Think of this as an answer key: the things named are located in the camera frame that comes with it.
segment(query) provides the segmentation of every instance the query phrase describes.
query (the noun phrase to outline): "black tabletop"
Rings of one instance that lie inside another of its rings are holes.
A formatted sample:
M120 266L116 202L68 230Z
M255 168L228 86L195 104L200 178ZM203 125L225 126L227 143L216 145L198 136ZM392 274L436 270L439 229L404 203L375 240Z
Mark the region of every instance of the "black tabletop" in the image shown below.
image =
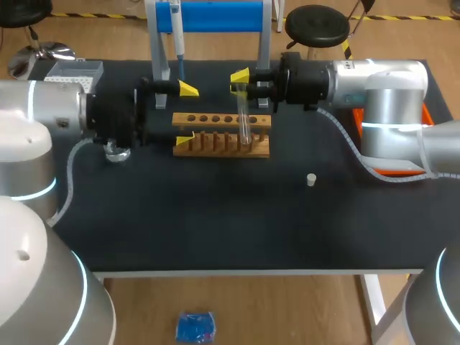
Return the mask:
M186 81L201 97L170 98L167 110L152 109L150 130L172 134L174 111L234 114L229 76L253 65L186 62ZM31 78L43 79L51 67L39 62ZM104 61L103 68L98 92L131 93L152 66ZM175 77L175 62L171 68ZM448 121L429 76L428 108L435 122ZM356 136L351 114L336 115ZM54 142L61 203L73 144ZM87 145L75 160L73 203L55 230L97 272L421 269L458 233L459 181L382 183L320 114L280 104L270 152L266 160L173 157L166 141L113 165L102 147ZM317 175L313 188L306 185L308 173Z

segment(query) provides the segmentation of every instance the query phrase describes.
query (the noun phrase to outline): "orange container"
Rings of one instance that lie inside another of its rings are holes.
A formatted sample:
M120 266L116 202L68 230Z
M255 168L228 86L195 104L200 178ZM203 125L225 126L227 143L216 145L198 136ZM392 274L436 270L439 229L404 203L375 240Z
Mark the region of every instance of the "orange container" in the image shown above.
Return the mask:
M359 137L362 137L362 120L364 118L364 109L353 109L353 117L356 127L359 132ZM431 118L430 112L425 104L423 104L422 108L422 124L427 124L430 126L434 125L433 119ZM396 175L419 175L424 173L424 171L397 171L397 170L381 170L375 169L379 174L386 175L386 176L396 176Z

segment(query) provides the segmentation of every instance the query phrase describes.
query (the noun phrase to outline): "wooden floor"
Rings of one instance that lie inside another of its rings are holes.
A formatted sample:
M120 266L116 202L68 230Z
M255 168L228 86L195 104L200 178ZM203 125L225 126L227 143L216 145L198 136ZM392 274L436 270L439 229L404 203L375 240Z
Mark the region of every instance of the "wooden floor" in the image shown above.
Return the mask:
M55 12L138 14L129 0L54 0ZM354 0L286 0L287 14L303 4L325 4L348 13ZM377 0L376 15L449 15L449 0ZM41 40L70 45L78 57L149 60L145 22L117 19L49 18L36 26ZM272 34L272 58L289 42ZM191 60L256 59L255 34L187 34ZM0 51L0 78L8 59L27 44L22 29L7 29ZM427 59L455 118L460 119L460 22L365 21L350 40L354 58ZM174 58L172 37L168 55ZM295 49L306 55L306 49ZM342 59L340 47L318 51L318 59ZM384 276L389 305L403 276ZM217 344L369 344L359 290L352 276L212 277L113 280L110 288L119 328L116 345L174 344L181 311L213 311Z

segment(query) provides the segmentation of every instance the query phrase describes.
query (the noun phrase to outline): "cable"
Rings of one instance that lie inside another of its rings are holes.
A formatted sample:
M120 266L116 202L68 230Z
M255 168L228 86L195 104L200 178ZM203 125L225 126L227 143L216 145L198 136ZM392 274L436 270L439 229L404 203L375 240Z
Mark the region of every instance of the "cable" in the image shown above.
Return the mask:
M64 216L65 212L69 209L73 199L73 161L77 155L78 150L86 144L93 142L92 139L83 139L79 141L70 151L67 159L67 198L65 199L64 206L52 218L48 219L47 223L53 227Z
M410 177L407 177L407 178L389 178L387 176L381 175L378 172L376 172L373 168L368 167L367 165L364 164L364 162L362 160L361 153L359 153L356 145L353 143L353 140L351 140L351 137L346 132L345 128L341 125L339 120L337 120L334 117L334 115L332 115L327 110L324 110L322 108L317 108L316 111L318 113L324 115L328 119L330 119L332 121L332 123L336 125L336 127L342 133L342 135L344 136L346 142L348 142L348 145L350 146L350 148L353 151L354 155L356 156L358 161L362 164L364 169L366 169L372 176L378 178L381 181L390 182L390 183L406 183L406 182L415 182L415 181L426 180L428 178L456 178L456 179L460 179L460 175L458 175L458 174L449 174L449 173L445 173L445 172L432 172L433 176L430 176L428 174L421 174L421 175L410 176Z

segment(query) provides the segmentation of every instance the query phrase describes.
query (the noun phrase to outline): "test tube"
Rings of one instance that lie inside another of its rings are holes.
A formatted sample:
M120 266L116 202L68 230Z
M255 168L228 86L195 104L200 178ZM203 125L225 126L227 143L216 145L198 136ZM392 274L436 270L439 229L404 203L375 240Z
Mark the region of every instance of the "test tube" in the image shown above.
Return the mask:
M237 83L236 103L238 105L239 139L243 145L251 143L251 127L249 125L246 84Z

